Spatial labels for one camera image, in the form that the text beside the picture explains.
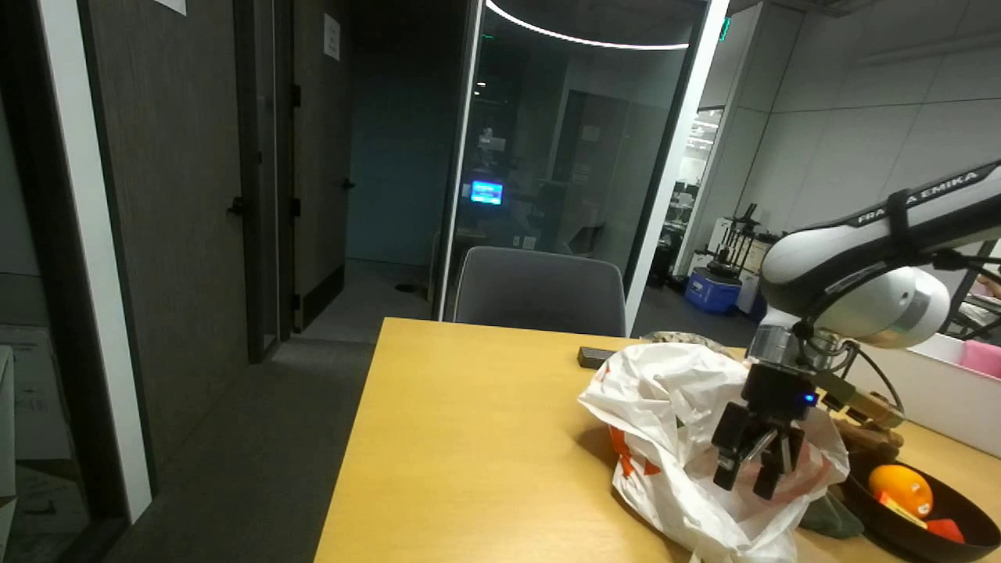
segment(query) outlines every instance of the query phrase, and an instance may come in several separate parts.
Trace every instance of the plastic bag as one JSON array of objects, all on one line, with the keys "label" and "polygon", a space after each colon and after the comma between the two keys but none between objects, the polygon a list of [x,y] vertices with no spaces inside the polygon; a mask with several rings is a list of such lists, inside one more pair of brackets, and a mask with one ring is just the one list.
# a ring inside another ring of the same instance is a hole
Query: plastic bag
[{"label": "plastic bag", "polygon": [[811,501],[848,480],[848,451],[824,410],[804,418],[796,472],[756,499],[756,461],[732,491],[714,486],[714,431],[740,402],[749,365],[703,344],[632,344],[609,356],[580,399],[621,451],[616,493],[691,559],[798,559],[796,527]]}]

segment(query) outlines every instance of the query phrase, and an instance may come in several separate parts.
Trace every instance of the orange fruit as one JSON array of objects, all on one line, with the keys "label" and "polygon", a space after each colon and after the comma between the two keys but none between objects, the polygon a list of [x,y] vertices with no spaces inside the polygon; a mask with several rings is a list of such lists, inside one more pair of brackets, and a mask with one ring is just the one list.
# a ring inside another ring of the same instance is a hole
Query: orange fruit
[{"label": "orange fruit", "polygon": [[870,491],[872,499],[892,499],[920,521],[932,513],[935,501],[932,486],[920,472],[897,463],[875,467],[870,472]]}]

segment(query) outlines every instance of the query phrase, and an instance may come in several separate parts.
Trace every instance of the wooden table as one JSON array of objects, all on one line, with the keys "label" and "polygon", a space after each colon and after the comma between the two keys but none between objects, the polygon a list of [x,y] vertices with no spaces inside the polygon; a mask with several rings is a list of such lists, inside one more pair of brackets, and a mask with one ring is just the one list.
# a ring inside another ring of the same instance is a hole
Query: wooden table
[{"label": "wooden table", "polygon": [[[612,493],[577,351],[621,337],[388,318],[317,563],[688,559]],[[1001,461],[904,425],[904,461],[1001,524]],[[894,559],[798,531],[802,559]]]}]

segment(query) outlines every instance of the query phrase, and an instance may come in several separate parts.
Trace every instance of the monitor screen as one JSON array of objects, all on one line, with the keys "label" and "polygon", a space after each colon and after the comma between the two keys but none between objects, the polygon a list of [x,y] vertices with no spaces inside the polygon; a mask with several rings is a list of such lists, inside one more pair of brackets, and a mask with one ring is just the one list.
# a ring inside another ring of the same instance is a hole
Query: monitor screen
[{"label": "monitor screen", "polygon": [[481,203],[481,208],[500,208],[504,203],[504,186],[500,182],[489,182],[489,180],[476,180],[471,186],[471,200]]}]

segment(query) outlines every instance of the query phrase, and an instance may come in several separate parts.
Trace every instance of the black chair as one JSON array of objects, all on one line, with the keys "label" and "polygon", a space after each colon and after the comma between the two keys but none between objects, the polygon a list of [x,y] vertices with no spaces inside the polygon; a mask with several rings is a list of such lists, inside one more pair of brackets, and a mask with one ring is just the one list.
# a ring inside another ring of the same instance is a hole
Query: black chair
[{"label": "black chair", "polygon": [[455,296],[457,321],[626,335],[612,263],[514,246],[474,246]]}]

